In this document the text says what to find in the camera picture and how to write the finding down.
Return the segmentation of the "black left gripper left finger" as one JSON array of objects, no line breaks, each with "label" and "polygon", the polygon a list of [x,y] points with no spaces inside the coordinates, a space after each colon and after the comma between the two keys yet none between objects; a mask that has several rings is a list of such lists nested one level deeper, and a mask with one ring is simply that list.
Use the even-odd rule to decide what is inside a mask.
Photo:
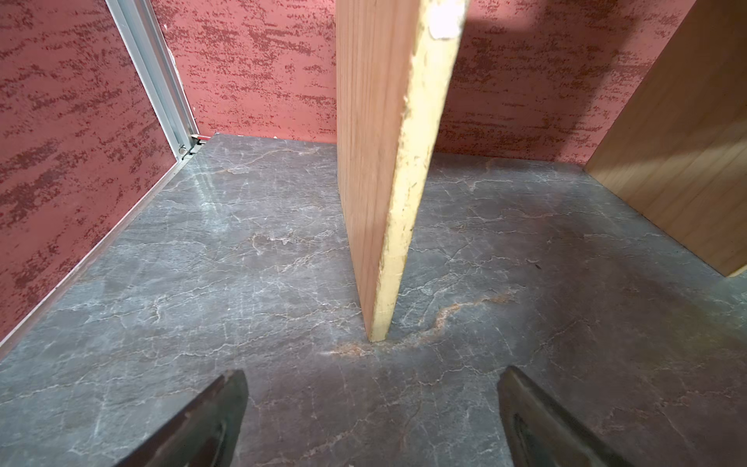
[{"label": "black left gripper left finger", "polygon": [[243,371],[223,373],[118,465],[231,465],[248,396]]}]

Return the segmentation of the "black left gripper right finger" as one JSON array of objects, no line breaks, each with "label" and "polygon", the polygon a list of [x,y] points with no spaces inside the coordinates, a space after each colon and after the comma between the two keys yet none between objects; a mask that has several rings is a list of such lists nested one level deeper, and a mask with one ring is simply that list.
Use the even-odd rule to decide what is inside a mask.
[{"label": "black left gripper right finger", "polygon": [[497,383],[499,412],[515,466],[630,466],[516,366]]}]

